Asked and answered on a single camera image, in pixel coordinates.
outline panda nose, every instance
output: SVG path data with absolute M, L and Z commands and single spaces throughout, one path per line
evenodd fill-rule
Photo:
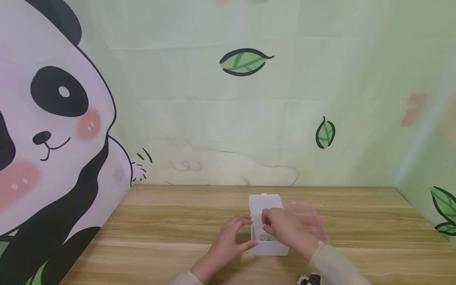
M 42 144 L 46 143 L 50 138 L 51 138 L 51 133 L 48 131 L 44 131 L 44 132 L 36 134 L 32 140 L 35 145 L 42 145 Z

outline panda ear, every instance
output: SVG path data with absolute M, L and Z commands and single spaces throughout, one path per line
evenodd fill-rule
M 82 30 L 76 14 L 63 0 L 25 0 L 40 11 L 75 46 L 81 41 Z

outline light green backdrop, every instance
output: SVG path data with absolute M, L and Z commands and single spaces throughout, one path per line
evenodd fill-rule
M 443 222 L 429 187 L 456 192 L 454 146 L 425 124 L 428 104 L 405 117 L 414 94 L 446 100 L 456 1 L 69 4 L 116 100 L 117 137 L 137 159 L 151 154 L 144 183 L 397 186 Z M 240 48 L 274 58 L 249 76 L 224 72 Z M 323 116 L 336 134 L 321 149 Z

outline panda mouth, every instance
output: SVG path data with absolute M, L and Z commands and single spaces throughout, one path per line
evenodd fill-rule
M 45 142 L 44 145 L 47 147 L 47 156 L 46 156 L 45 159 L 41 159 L 41 158 L 40 158 L 40 160 L 41 160 L 41 161 L 47 161 L 47 160 L 49 159 L 49 156 L 51 155 L 51 151 L 52 151 L 52 150 L 58 150 L 59 148 L 61 148 L 61 147 L 63 147 L 64 145 L 66 145 L 67 142 L 70 141 L 70 138 L 71 138 L 71 137 L 69 137 L 63 144 L 61 144 L 61 145 L 58 146 L 58 147 L 50 147 L 50 146 L 47 144 L 47 142 Z

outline panda pink cheek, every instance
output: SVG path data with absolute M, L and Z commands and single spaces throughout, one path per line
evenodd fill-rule
M 83 140 L 91 140 L 100 133 L 101 118 L 97 110 L 89 109 L 79 119 L 76 133 Z
M 39 168 L 28 161 L 13 162 L 0 171 L 0 212 L 33 190 L 39 179 Z

